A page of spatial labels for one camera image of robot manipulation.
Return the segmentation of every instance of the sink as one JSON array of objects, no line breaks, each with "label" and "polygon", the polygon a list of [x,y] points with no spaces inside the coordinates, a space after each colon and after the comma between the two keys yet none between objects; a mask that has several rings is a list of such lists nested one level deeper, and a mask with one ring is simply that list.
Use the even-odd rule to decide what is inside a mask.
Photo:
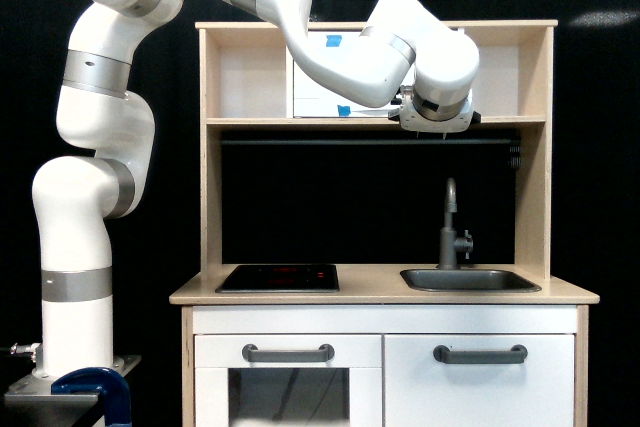
[{"label": "sink", "polygon": [[403,270],[409,287],[431,292],[537,292],[540,286],[507,270]]}]

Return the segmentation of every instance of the faucet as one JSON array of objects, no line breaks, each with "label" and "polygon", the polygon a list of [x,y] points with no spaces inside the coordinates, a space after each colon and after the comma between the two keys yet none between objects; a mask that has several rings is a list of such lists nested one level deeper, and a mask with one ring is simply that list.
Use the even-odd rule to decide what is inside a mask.
[{"label": "faucet", "polygon": [[458,237],[456,229],[453,228],[453,214],[458,211],[456,201],[456,181],[447,179],[447,193],[444,199],[444,227],[440,229],[440,263],[438,269],[453,270],[459,269],[456,254],[464,252],[466,258],[473,251],[473,237],[469,231],[464,231],[464,237]]}]

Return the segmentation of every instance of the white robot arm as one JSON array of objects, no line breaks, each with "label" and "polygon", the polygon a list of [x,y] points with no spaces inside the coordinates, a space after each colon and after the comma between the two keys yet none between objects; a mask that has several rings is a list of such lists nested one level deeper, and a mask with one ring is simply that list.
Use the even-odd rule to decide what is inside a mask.
[{"label": "white robot arm", "polygon": [[[113,364],[111,246],[103,218],[133,211],[144,190],[154,136],[151,110],[126,90],[140,41],[172,20],[183,0],[93,0],[77,22],[60,92],[57,125],[95,158],[63,157],[34,179],[42,257],[43,375]],[[344,64],[307,39],[311,0],[223,0],[278,26],[294,60],[322,86],[381,107],[415,62],[398,118],[403,128],[455,132],[473,113],[478,50],[416,0],[380,0]]]},{"label": "white robot arm", "polygon": [[[148,0],[94,0],[120,11],[143,8]],[[411,64],[416,64],[416,99],[429,102],[429,117],[404,128],[442,132],[430,124],[455,117],[452,105],[469,94],[478,69],[478,49],[461,32],[455,32],[431,15],[417,0],[380,0],[346,64],[331,62],[316,52],[307,38],[311,0],[223,0],[282,30],[300,68],[320,85],[354,102],[381,107],[398,91]],[[430,112],[447,107],[447,113]],[[461,125],[457,130],[468,127]]]}]

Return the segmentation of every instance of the stovetop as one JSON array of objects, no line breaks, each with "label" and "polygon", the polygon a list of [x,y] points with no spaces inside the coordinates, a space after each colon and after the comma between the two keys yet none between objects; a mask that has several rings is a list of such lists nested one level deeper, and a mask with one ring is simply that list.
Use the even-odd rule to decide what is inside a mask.
[{"label": "stovetop", "polygon": [[338,292],[332,264],[243,264],[234,269],[217,293]]}]

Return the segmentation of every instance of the blue clamp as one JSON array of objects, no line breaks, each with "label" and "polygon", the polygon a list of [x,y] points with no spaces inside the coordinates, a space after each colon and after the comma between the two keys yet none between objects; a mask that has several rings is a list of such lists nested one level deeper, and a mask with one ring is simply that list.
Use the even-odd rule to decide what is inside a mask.
[{"label": "blue clamp", "polygon": [[52,394],[97,392],[104,403],[106,427],[131,427],[131,394],[126,380],[115,370],[88,367],[60,377],[51,385]]}]

